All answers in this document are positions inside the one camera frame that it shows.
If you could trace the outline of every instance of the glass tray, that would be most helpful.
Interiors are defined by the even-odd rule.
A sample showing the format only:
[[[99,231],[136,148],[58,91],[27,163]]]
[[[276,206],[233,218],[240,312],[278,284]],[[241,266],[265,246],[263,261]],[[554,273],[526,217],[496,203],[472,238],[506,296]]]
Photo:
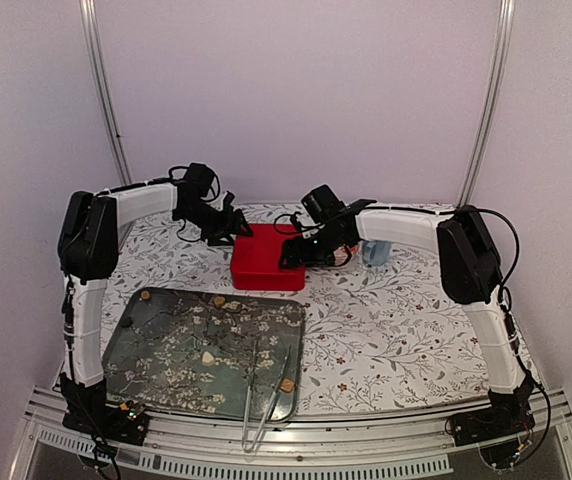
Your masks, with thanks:
[[[261,418],[280,377],[271,421],[295,411],[304,307],[292,300],[147,287],[130,298],[103,356],[111,402],[136,400],[168,413],[243,419],[257,339],[251,419]],[[203,362],[212,355],[212,365]]]

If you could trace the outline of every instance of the tongs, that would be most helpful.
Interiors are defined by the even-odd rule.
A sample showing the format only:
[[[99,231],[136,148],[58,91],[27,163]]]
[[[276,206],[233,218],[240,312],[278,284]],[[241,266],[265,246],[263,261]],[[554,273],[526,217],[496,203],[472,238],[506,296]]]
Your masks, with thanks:
[[[244,406],[244,426],[242,428],[242,450],[244,450],[244,452],[246,453],[251,453],[255,449],[255,446],[257,445],[259,438],[264,432],[264,426],[266,425],[268,416],[273,412],[275,406],[277,405],[279,388],[282,382],[284,381],[284,378],[286,377],[286,369],[288,368],[289,361],[290,361],[290,346],[286,351],[286,356],[284,357],[284,364],[282,366],[281,373],[279,374],[279,377],[277,378],[277,381],[273,386],[273,393],[270,396],[270,400],[268,401],[266,410],[264,411],[264,414],[262,415],[262,418],[259,421],[259,426],[257,427],[257,431],[255,432],[255,437],[253,438],[253,441],[250,443],[249,446],[248,442],[246,441],[246,436],[248,434],[248,420],[250,417],[250,406],[253,396],[252,390],[253,390],[253,384],[255,382],[255,367],[257,366],[257,341],[255,341],[255,346],[253,348],[253,363],[251,366],[251,374],[248,378],[248,389],[246,390],[246,405]]]

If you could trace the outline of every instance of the vent grille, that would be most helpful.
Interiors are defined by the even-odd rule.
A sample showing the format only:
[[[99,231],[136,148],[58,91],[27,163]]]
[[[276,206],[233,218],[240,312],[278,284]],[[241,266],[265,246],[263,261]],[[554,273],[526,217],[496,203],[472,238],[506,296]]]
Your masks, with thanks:
[[[82,436],[42,427],[41,442],[83,456],[92,456],[94,444]],[[451,473],[447,455],[377,465],[279,468],[215,466],[169,455],[141,453],[132,467],[186,480],[410,480]]]

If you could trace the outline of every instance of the patterned table surface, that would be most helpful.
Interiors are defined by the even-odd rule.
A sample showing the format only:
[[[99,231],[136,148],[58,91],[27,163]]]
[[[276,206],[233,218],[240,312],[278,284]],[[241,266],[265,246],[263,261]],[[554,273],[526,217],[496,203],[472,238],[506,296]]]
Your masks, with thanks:
[[[298,205],[245,205],[250,223],[272,223]],[[486,395],[487,371],[475,333],[439,281],[437,256],[393,245],[382,267],[310,269],[296,293],[232,286],[230,247],[179,239],[198,230],[170,214],[136,222],[108,283],[102,352],[131,295],[145,286],[288,298],[307,310],[298,416],[435,406]],[[522,342],[522,358],[531,365]]]

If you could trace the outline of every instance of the red box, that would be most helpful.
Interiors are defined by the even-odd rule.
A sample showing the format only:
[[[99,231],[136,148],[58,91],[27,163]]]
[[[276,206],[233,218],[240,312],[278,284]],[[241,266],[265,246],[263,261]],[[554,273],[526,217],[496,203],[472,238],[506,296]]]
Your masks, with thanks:
[[[268,290],[296,292],[306,285],[306,267],[295,270],[279,268],[284,240],[299,236],[292,225],[279,225],[282,235],[272,224],[250,225],[252,237],[238,236],[235,240],[230,271],[233,286],[238,290]]]

